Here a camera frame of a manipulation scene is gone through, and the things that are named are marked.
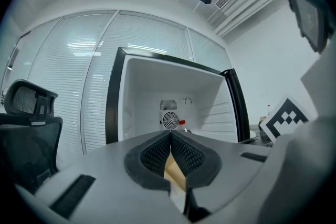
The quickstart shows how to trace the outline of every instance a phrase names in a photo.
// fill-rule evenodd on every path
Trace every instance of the black mesh chair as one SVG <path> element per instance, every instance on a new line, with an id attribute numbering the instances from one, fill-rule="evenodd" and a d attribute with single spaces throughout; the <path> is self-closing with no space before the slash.
<path id="1" fill-rule="evenodd" d="M 56 93 L 26 80 L 8 89 L 0 114 L 0 159 L 16 184 L 34 193 L 58 172 L 62 118 L 54 117 Z"/>

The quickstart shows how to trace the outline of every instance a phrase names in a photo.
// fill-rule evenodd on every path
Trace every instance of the chair headrest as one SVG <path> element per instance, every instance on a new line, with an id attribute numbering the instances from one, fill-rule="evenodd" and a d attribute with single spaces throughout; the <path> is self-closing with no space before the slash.
<path id="1" fill-rule="evenodd" d="M 57 97 L 58 94 L 27 80 L 16 80 L 7 91 L 4 107 L 8 114 L 31 116 L 32 120 L 40 121 L 54 116 Z"/>

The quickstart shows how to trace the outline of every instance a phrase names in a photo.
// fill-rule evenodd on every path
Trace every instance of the bottle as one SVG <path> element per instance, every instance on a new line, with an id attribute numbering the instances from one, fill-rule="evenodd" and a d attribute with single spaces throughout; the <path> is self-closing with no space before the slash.
<path id="1" fill-rule="evenodd" d="M 179 123 L 178 123 L 179 125 L 179 127 L 178 127 L 178 129 L 180 130 L 180 131 L 184 131 L 184 132 L 187 132 L 188 130 L 187 130 L 187 126 L 185 125 L 185 121 L 183 120 L 183 121 L 179 121 Z"/>

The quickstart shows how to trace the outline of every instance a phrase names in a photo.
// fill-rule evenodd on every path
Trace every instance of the fan grille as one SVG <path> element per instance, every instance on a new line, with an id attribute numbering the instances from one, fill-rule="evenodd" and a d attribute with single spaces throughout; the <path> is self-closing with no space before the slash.
<path id="1" fill-rule="evenodd" d="M 177 126 L 178 126 L 178 121 L 179 120 L 179 117 L 177 116 L 176 113 L 174 112 L 167 112 L 164 116 L 163 116 L 163 125 L 169 129 L 169 130 L 172 130 L 172 129 L 175 129 Z"/>

